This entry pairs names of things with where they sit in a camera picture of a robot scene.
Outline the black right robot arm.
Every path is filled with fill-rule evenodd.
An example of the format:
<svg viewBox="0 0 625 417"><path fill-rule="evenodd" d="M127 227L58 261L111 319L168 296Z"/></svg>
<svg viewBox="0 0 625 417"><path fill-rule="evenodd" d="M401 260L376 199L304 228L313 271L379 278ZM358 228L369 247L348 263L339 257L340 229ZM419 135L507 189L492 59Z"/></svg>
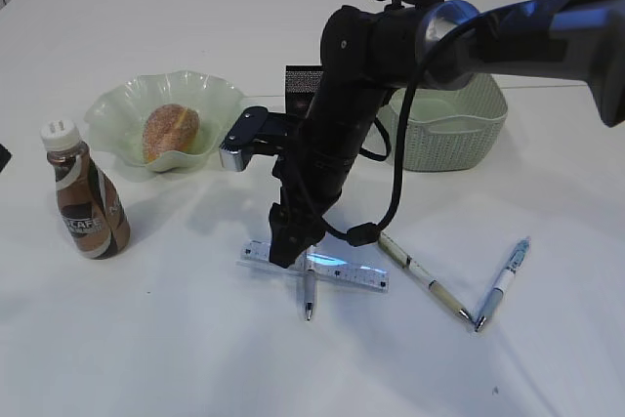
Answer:
<svg viewBox="0 0 625 417"><path fill-rule="evenodd" d="M281 136L271 261L283 268L326 235L378 110L397 90L452 91L478 73L577 80L602 122L624 119L624 0L530 0L487 12L445 1L363 12L344 6L321 36L320 83Z"/></svg>

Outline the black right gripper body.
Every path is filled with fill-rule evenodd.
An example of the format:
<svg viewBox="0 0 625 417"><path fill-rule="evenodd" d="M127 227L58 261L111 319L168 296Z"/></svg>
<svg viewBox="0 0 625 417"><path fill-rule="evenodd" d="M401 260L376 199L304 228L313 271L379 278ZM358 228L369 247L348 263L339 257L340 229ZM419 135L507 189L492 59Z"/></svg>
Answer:
<svg viewBox="0 0 625 417"><path fill-rule="evenodd" d="M312 245L330 231L352 246L377 240L379 230L372 223L338 232L322 216L340 198L377 112L390 95L389 88L371 83L321 81L293 141L273 168L282 188L280 201L270 210L271 233L303 232Z"/></svg>

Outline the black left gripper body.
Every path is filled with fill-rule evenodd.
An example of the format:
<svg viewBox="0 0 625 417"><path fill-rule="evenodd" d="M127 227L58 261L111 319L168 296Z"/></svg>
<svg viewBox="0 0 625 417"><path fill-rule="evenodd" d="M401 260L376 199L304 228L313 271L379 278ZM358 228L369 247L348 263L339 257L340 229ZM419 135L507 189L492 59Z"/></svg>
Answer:
<svg viewBox="0 0 625 417"><path fill-rule="evenodd" d="M3 145L0 145L0 172L4 170L11 158L12 154Z"/></svg>

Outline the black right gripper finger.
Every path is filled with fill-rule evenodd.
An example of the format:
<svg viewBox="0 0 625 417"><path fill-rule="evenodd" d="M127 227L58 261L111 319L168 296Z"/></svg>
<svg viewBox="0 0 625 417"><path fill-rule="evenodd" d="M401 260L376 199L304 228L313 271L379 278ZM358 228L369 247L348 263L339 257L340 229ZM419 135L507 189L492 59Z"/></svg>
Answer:
<svg viewBox="0 0 625 417"><path fill-rule="evenodd" d="M288 269L313 244L313 240L296 230L276 230L271 234L269 260Z"/></svg>

